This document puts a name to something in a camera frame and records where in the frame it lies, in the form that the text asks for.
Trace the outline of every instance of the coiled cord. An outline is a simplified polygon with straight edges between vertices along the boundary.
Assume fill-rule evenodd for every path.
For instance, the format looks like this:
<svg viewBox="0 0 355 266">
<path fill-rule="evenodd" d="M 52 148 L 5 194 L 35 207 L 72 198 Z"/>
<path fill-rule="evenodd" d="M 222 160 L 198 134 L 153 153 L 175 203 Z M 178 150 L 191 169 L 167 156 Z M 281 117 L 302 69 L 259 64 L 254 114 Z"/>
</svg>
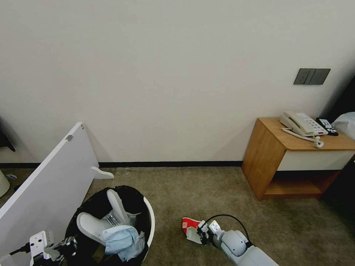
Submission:
<svg viewBox="0 0 355 266">
<path fill-rule="evenodd" d="M 311 138 L 303 137 L 303 136 L 301 136 L 301 135 L 298 135 L 298 134 L 292 132 L 292 131 L 291 131 L 291 130 L 292 130 L 291 128 L 282 127 L 281 129 L 282 129 L 283 132 L 286 132 L 286 133 L 288 133 L 288 134 L 291 134 L 292 136 L 295 136 L 295 137 L 297 137 L 297 138 L 300 138 L 300 139 L 304 139 L 304 140 L 308 140 L 308 141 L 313 142 L 313 143 L 314 143 L 314 146 L 315 146 L 316 148 L 318 148 L 318 149 L 324 146 L 324 142 L 320 141 L 320 136 L 312 136 L 313 139 L 311 139 Z"/>
</svg>

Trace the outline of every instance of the white slipper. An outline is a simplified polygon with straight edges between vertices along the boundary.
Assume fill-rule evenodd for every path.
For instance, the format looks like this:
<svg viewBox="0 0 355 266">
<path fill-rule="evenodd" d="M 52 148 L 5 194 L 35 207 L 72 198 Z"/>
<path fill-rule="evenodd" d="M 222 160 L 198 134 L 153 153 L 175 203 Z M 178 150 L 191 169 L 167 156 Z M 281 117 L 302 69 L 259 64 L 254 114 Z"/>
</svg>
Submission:
<svg viewBox="0 0 355 266">
<path fill-rule="evenodd" d="M 112 227 L 107 221 L 81 212 L 77 217 L 77 226 L 84 235 L 106 246 L 102 231 Z"/>
<path fill-rule="evenodd" d="M 114 213 L 118 217 L 121 224 L 129 225 L 130 220 L 123 207 L 122 200 L 120 199 L 118 194 L 114 190 L 109 189 L 107 191 L 107 198 L 108 201 L 111 203 L 112 209 L 114 210 Z"/>
</svg>

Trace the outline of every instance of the black baseboard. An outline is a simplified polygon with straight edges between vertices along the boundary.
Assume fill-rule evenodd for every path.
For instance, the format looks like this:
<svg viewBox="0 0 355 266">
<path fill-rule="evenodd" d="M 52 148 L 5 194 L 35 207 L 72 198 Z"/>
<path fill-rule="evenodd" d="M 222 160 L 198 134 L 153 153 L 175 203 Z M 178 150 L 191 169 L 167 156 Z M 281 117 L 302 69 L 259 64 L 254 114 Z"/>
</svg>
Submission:
<svg viewBox="0 0 355 266">
<path fill-rule="evenodd" d="M 37 168 L 41 163 L 0 163 L 0 168 Z"/>
<path fill-rule="evenodd" d="M 241 166 L 243 161 L 101 162 L 100 167 Z M 0 168 L 37 168 L 40 163 L 0 163 Z"/>
<path fill-rule="evenodd" d="M 193 167 L 241 166 L 243 161 L 163 161 L 163 162 L 101 162 L 100 167 Z"/>
</svg>

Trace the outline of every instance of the wooden nightstand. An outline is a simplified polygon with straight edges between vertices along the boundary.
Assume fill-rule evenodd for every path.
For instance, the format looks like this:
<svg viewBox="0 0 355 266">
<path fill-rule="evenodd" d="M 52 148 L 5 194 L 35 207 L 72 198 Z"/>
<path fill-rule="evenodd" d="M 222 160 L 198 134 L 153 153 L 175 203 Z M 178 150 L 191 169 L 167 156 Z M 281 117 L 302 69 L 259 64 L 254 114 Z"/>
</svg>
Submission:
<svg viewBox="0 0 355 266">
<path fill-rule="evenodd" d="M 242 169 L 258 200 L 319 198 L 355 154 L 355 141 L 321 136 L 324 147 L 281 130 L 277 117 L 258 118 Z"/>
</svg>

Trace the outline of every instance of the white board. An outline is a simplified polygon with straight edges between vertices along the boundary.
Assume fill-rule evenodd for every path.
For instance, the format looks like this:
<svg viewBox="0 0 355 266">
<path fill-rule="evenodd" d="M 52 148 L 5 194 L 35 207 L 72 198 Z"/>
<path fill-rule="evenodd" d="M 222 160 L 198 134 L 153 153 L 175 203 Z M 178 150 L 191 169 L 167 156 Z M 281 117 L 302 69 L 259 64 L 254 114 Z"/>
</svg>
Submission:
<svg viewBox="0 0 355 266">
<path fill-rule="evenodd" d="M 0 257 L 42 230 L 53 231 L 55 242 L 63 240 L 94 178 L 92 166 L 98 162 L 79 122 L 0 208 Z"/>
</svg>

